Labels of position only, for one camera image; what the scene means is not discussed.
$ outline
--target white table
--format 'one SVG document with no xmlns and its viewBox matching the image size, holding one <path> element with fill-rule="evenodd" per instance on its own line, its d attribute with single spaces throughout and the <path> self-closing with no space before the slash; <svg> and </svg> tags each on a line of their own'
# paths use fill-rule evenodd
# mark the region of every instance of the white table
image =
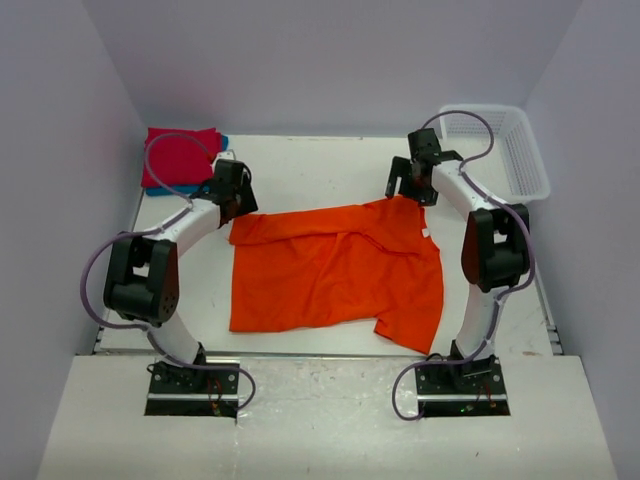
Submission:
<svg viewBox="0 0 640 480">
<path fill-rule="evenodd" d="M 616 478 L 577 357 L 505 354 L 510 417 L 416 423 L 389 402 L 406 358 L 243 358 L 258 393 L 237 425 L 145 417 L 152 361 L 74 359 L 39 480 Z M 400 406 L 415 413 L 412 375 L 405 385 Z"/>
<path fill-rule="evenodd" d="M 253 171 L 260 212 L 277 213 L 361 204 L 384 196 L 391 159 L 408 156 L 406 138 L 231 136 L 239 160 Z M 471 142 L 443 145 L 462 155 L 484 149 Z M 483 165 L 472 172 L 483 180 Z M 143 198 L 136 229 L 164 220 L 182 206 L 174 197 Z M 462 219 L 441 195 L 427 209 L 429 231 L 441 249 L 445 306 L 432 351 L 448 352 L 464 317 L 468 284 L 460 266 L 465 231 Z M 302 355 L 415 355 L 373 333 L 375 320 L 358 320 L 328 328 L 283 333 L 229 332 L 233 247 L 230 226 L 203 239 L 180 260 L 181 298 L 178 306 L 188 328 L 207 351 Z M 109 321 L 120 318 L 113 312 Z M 497 333 L 499 355 L 552 355 L 547 317 L 533 286 L 509 298 Z M 105 331 L 101 351 L 150 352 L 146 339 L 130 331 Z"/>
</svg>

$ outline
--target red cloth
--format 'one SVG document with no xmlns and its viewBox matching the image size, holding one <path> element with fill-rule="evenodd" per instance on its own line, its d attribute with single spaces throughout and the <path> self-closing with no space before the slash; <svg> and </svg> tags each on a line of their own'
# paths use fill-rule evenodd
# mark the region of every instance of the red cloth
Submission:
<svg viewBox="0 0 640 480">
<path fill-rule="evenodd" d="M 144 148 L 164 133 L 184 133 L 199 140 L 207 147 L 210 156 L 193 141 L 181 137 L 158 140 L 151 148 L 149 163 L 160 180 L 168 185 L 198 185 L 211 177 L 211 162 L 222 150 L 222 135 L 215 128 L 206 130 L 179 130 L 173 128 L 149 128 Z M 143 188 L 158 187 L 147 169 L 142 172 Z"/>
</svg>

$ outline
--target gray wall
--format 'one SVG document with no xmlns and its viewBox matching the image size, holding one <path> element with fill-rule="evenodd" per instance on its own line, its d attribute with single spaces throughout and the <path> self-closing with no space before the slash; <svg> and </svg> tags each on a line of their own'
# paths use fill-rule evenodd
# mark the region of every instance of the gray wall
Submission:
<svg viewBox="0 0 640 480">
<path fill-rule="evenodd" d="M 538 261 L 621 480 L 640 478 L 640 3 L 585 0 L 527 102 L 552 183 Z"/>
<path fill-rule="evenodd" d="M 79 1 L 3 1 L 0 63 L 0 478 L 22 480 L 95 338 L 78 279 L 131 221 L 144 129 Z"/>
<path fill-rule="evenodd" d="M 406 134 L 521 105 L 580 0 L 84 0 L 148 124 Z"/>
</svg>

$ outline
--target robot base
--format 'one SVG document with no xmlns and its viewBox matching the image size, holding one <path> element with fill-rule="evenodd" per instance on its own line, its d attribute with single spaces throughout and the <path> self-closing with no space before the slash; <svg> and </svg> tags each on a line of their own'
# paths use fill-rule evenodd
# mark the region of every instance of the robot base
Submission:
<svg viewBox="0 0 640 480">
<path fill-rule="evenodd" d="M 471 369 L 430 365 L 416 369 L 423 418 L 510 415 L 500 361 L 472 362 Z"/>
<path fill-rule="evenodd" d="M 239 365 L 208 365 L 230 370 L 193 370 L 162 361 L 149 365 L 145 415 L 237 418 L 238 373 L 233 368 Z"/>
</svg>

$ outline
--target orange shirt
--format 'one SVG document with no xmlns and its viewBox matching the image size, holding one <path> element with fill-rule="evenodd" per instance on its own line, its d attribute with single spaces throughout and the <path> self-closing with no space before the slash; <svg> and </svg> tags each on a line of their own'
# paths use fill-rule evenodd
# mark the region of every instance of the orange shirt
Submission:
<svg viewBox="0 0 640 480">
<path fill-rule="evenodd" d="M 429 353 L 442 314 L 440 250 L 424 210 L 396 196 L 365 205 L 236 218 L 232 332 L 378 319 L 375 332 Z"/>
</svg>

